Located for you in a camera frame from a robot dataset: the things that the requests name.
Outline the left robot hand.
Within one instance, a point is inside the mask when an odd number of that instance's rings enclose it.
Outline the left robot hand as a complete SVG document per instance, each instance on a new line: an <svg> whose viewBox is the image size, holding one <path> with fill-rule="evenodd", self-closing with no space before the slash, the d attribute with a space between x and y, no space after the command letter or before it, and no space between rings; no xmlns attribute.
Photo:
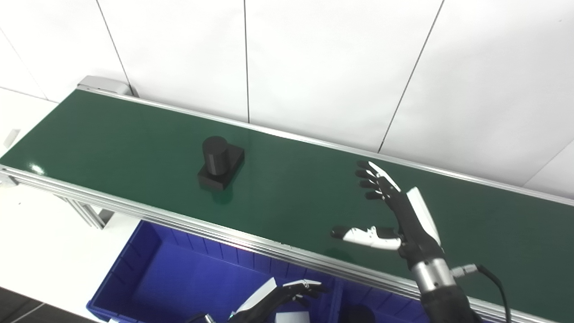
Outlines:
<svg viewBox="0 0 574 323"><path fill-rule="evenodd" d="M275 278L270 278L230 315L227 322L264 323L284 304L298 302L301 306L309 307L306 296L318 299L329 292L330 288L315 280L300 279L278 285Z"/></svg>

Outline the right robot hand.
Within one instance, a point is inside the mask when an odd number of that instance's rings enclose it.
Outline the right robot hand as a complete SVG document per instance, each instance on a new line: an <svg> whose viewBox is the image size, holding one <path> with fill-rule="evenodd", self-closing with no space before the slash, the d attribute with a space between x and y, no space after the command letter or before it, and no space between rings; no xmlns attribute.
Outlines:
<svg viewBox="0 0 574 323"><path fill-rule="evenodd" d="M355 174L359 186L369 188L367 200L381 200L393 212L398 229L371 226L367 229L334 226L330 236L365 247L397 251L407 261L408 269L419 262L445 259L437 227L417 187L404 192L393 178L377 164L359 160Z"/></svg>

